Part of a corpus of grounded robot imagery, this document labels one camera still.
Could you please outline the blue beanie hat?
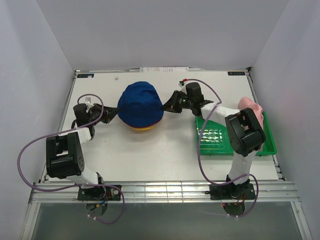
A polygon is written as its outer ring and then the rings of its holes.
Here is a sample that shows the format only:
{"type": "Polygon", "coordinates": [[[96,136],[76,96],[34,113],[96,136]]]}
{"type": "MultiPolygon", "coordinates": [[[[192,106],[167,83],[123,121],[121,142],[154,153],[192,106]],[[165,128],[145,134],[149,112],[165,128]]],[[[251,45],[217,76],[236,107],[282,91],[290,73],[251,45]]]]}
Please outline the blue beanie hat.
{"type": "Polygon", "coordinates": [[[137,81],[126,87],[117,103],[118,117],[127,125],[145,126],[163,118],[160,97],[152,84],[137,81]]]}

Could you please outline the yellow bucket hat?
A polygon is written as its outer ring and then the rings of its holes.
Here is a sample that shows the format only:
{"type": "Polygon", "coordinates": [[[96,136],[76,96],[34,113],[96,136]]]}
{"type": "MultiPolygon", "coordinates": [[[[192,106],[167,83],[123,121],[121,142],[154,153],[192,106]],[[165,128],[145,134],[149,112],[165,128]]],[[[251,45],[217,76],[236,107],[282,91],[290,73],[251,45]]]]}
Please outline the yellow bucket hat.
{"type": "Polygon", "coordinates": [[[148,131],[155,127],[155,125],[145,126],[145,127],[133,127],[132,129],[135,131],[148,131]]]}

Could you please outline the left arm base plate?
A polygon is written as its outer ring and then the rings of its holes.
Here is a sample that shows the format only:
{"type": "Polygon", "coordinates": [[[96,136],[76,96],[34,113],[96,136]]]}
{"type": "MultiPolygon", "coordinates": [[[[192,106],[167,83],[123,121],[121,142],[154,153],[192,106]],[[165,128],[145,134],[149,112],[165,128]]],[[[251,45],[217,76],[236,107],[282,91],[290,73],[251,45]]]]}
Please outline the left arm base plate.
{"type": "Polygon", "coordinates": [[[79,187],[77,194],[78,201],[119,201],[120,199],[121,193],[114,186],[79,187]]]}

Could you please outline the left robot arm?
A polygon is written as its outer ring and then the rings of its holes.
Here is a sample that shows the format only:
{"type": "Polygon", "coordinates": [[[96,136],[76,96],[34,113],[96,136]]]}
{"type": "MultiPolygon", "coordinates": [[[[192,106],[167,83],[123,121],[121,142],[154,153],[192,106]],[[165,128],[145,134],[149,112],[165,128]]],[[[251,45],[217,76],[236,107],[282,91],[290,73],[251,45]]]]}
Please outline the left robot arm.
{"type": "Polygon", "coordinates": [[[46,171],[50,178],[66,179],[80,185],[79,201],[119,201],[120,185],[104,186],[98,172],[85,167],[82,144],[91,141],[95,135],[95,125],[108,124],[119,112],[116,107],[98,103],[80,103],[73,107],[75,120],[71,127],[81,127],[68,133],[46,138],[46,171]]]}

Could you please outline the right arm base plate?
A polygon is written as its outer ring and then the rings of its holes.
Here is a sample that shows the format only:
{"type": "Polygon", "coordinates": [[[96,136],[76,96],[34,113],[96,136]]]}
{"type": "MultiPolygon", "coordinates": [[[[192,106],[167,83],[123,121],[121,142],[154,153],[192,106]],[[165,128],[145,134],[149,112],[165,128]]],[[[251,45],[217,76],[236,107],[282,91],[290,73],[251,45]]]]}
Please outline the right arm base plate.
{"type": "Polygon", "coordinates": [[[210,195],[211,200],[254,200],[256,198],[254,185],[249,182],[238,185],[231,183],[223,186],[211,184],[209,190],[204,193],[210,195]]]}

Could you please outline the pink hat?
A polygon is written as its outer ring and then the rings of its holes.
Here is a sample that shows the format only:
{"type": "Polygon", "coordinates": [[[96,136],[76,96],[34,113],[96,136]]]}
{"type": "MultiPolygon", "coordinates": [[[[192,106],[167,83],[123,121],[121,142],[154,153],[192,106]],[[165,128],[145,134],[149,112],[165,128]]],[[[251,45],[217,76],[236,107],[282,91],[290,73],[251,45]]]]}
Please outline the pink hat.
{"type": "Polygon", "coordinates": [[[237,117],[238,123],[238,139],[241,145],[241,155],[247,157],[253,155],[253,152],[259,151],[263,148],[266,141],[264,133],[264,116],[263,108],[252,101],[250,98],[244,96],[238,103],[240,114],[237,117]]]}

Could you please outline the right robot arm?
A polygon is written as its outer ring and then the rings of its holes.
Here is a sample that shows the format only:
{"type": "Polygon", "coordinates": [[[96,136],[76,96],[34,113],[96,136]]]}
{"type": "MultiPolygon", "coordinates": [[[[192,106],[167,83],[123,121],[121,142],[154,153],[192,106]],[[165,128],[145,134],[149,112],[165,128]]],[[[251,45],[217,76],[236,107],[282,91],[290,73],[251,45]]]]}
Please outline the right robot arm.
{"type": "Polygon", "coordinates": [[[189,109],[194,116],[204,119],[205,124],[212,121],[226,127],[233,149],[231,169],[224,183],[211,182],[207,194],[219,199],[243,197],[254,177],[250,173],[253,159],[266,140],[262,124],[249,107],[232,109],[223,107],[221,100],[205,99],[200,83],[198,79],[182,80],[181,90],[174,91],[161,109],[176,114],[189,109]]]}

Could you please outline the dark red beanie hat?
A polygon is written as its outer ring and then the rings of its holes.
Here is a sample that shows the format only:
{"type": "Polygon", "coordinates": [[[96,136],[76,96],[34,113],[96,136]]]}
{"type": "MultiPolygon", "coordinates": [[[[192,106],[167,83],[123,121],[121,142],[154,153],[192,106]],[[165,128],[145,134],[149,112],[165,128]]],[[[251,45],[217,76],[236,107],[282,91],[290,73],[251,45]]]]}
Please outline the dark red beanie hat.
{"type": "Polygon", "coordinates": [[[147,127],[147,126],[152,126],[152,125],[157,125],[158,123],[160,123],[162,121],[162,118],[156,122],[153,122],[151,124],[148,124],[148,125],[143,125],[143,126],[133,126],[133,125],[128,125],[129,127],[131,128],[141,128],[141,127],[147,127]]]}

